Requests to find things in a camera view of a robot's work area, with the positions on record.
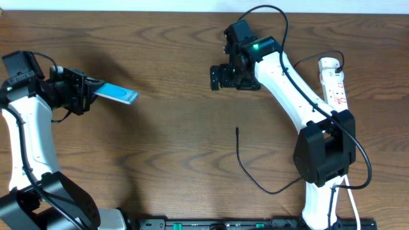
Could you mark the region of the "white power strip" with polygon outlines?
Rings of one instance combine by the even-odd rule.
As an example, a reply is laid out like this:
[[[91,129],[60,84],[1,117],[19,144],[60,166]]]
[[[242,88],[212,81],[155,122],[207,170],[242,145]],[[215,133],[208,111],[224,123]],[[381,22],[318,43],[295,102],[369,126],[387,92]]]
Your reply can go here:
[[[341,67],[340,62],[332,57],[321,58],[318,65],[320,71],[324,68],[334,68],[336,69],[336,73],[343,72],[339,71],[339,68]],[[341,112],[348,109],[344,82],[322,85],[322,88],[325,102],[332,106],[335,111]]]

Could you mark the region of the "blue Galaxy smartphone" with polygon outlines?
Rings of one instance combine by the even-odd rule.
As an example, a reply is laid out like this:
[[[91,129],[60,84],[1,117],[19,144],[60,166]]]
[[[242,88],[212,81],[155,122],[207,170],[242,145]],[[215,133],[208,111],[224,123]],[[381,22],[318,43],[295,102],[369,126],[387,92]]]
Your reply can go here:
[[[130,105],[139,96],[138,92],[114,84],[105,83],[95,92],[95,95]]]

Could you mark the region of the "white charger adapter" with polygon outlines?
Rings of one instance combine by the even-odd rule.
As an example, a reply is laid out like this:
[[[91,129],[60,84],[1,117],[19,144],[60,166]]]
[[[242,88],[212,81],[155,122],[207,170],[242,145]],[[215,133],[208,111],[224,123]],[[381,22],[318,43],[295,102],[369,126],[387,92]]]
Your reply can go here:
[[[320,72],[320,82],[322,85],[335,84],[338,82],[343,82],[343,80],[344,73],[336,73],[336,69],[334,68],[324,68]]]

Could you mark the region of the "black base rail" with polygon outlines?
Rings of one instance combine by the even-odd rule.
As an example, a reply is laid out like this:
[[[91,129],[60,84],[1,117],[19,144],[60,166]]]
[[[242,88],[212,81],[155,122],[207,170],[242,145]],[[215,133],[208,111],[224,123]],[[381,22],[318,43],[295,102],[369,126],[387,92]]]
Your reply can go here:
[[[309,229],[301,218],[270,220],[138,220],[140,230],[274,230]]]

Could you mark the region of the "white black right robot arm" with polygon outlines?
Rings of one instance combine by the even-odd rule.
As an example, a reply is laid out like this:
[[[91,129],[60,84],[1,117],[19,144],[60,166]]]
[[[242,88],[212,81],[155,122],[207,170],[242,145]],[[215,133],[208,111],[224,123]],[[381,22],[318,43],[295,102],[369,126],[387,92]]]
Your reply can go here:
[[[244,20],[225,31],[227,64],[210,68],[210,88],[257,91],[267,88],[297,130],[293,161],[306,182],[302,220],[309,229],[330,229],[337,222],[336,202],[356,160],[355,118],[348,110],[344,73],[338,60],[319,62],[320,98],[295,71],[273,37],[258,38]]]

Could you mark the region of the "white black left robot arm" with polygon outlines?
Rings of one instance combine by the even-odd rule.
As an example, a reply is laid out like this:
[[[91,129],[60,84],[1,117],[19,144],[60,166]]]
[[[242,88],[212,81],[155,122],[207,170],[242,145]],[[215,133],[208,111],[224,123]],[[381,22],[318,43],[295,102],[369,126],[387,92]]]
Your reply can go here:
[[[12,229],[133,229],[123,211],[98,208],[61,172],[52,112],[64,108],[80,116],[100,96],[130,105],[137,92],[58,65],[44,75],[31,51],[12,52],[3,63],[9,77],[1,86],[1,114],[10,133],[12,177],[1,220]]]

